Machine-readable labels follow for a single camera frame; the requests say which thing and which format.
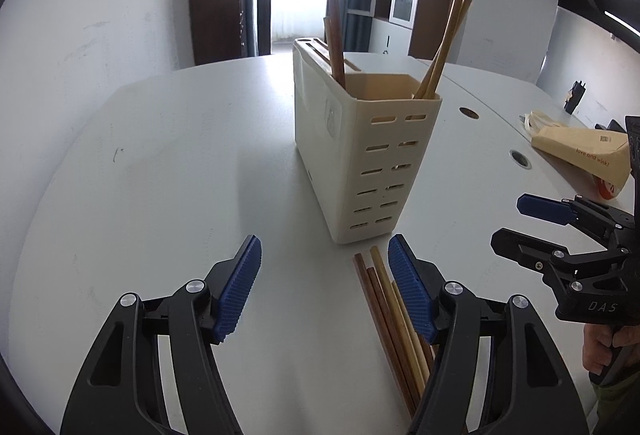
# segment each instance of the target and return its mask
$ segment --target ceiling light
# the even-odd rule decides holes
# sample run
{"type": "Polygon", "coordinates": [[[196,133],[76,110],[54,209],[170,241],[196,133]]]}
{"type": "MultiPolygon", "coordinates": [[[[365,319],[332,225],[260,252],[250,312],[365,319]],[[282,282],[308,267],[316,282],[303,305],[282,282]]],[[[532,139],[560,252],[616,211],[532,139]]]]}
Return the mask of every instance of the ceiling light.
{"type": "Polygon", "coordinates": [[[605,11],[604,14],[606,14],[609,18],[613,18],[619,24],[624,25],[626,28],[628,28],[628,30],[630,30],[631,32],[634,32],[638,36],[640,36],[640,30],[634,29],[627,22],[624,22],[623,20],[620,20],[617,16],[613,16],[609,11],[605,11]]]}

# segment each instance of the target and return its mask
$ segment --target silver screw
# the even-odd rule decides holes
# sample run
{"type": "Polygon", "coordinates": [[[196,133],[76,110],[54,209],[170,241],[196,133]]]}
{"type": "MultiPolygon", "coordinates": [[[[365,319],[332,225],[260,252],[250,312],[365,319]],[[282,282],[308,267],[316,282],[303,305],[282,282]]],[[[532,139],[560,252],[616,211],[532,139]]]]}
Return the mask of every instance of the silver screw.
{"type": "Polygon", "coordinates": [[[444,290],[449,294],[460,294],[462,293],[462,285],[456,281],[450,281],[444,286],[444,290]]]}
{"type": "Polygon", "coordinates": [[[187,292],[200,292],[204,289],[204,282],[202,280],[191,280],[187,284],[187,292]]]}
{"type": "Polygon", "coordinates": [[[511,300],[518,309],[526,309],[529,306],[529,300],[519,294],[511,300]]]}
{"type": "Polygon", "coordinates": [[[128,307],[129,305],[133,305],[136,302],[135,294],[125,294],[122,298],[120,298],[120,305],[123,307],[128,307]]]}

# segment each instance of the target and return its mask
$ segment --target blue textured pad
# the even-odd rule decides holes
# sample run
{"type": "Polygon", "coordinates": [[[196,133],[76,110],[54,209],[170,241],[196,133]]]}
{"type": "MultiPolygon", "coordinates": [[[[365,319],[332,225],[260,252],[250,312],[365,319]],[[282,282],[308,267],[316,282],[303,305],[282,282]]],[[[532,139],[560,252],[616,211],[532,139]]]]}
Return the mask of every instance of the blue textured pad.
{"type": "Polygon", "coordinates": [[[261,259],[262,245],[260,240],[254,237],[242,253],[218,300],[218,317],[213,326],[213,336],[217,342],[221,343],[226,335],[236,330],[240,314],[254,284],[255,275],[260,269],[261,259]]]}
{"type": "Polygon", "coordinates": [[[578,216],[569,204],[528,193],[524,193],[518,198],[516,207],[522,215],[560,225],[567,225],[578,216]]]}
{"type": "Polygon", "coordinates": [[[389,240],[389,267],[396,279],[402,301],[418,334],[431,343],[438,333],[431,316],[431,298],[415,272],[411,256],[405,252],[397,236],[389,240]]]}

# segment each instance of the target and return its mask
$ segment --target table surface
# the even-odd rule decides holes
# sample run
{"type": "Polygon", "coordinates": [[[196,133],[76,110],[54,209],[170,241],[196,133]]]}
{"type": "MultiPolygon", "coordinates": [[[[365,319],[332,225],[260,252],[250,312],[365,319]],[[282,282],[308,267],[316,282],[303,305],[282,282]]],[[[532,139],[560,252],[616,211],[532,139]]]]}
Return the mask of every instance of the table surface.
{"type": "MultiPolygon", "coordinates": [[[[367,72],[415,78],[426,72],[411,58],[348,57],[367,72]]],[[[250,233],[262,241],[262,268],[236,332],[214,348],[244,432],[406,430],[408,414],[351,261],[374,244],[386,252],[389,237],[332,242],[294,144],[290,62],[288,55],[233,60],[121,88],[69,149],[22,250],[7,354],[16,381],[55,430],[117,299],[127,291],[142,299],[169,295],[230,258],[250,233]]],[[[535,103],[551,115],[544,92],[450,65],[446,75],[455,83],[444,77],[438,88],[440,115],[396,231],[418,257],[478,296],[526,295],[583,401],[593,403],[580,364],[582,326],[559,322],[540,276],[490,247],[492,233],[510,227],[571,252],[600,249],[570,227],[520,216],[515,208],[524,192],[558,199],[593,194],[593,185],[549,164],[513,126],[513,116],[523,112],[520,93],[530,99],[525,111],[535,103]],[[504,99],[509,87],[513,94],[504,99]],[[480,118],[465,117],[459,107],[480,118]],[[531,170],[510,158],[512,148],[529,158],[531,170]]],[[[628,210],[632,199],[614,205],[628,210]]],[[[479,383],[487,353],[484,343],[479,383]]],[[[167,379],[165,341],[161,370],[172,426],[184,431],[175,383],[167,379]]],[[[475,394],[471,426],[481,402],[475,394]]]]}

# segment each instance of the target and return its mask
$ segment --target brown paper bag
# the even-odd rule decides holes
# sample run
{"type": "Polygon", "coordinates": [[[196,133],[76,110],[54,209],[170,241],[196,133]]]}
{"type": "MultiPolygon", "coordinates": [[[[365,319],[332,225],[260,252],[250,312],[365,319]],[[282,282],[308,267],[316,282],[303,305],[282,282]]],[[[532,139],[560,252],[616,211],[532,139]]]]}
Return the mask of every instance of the brown paper bag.
{"type": "Polygon", "coordinates": [[[626,134],[569,126],[544,126],[531,145],[570,162],[615,187],[622,188],[631,171],[626,134]]]}

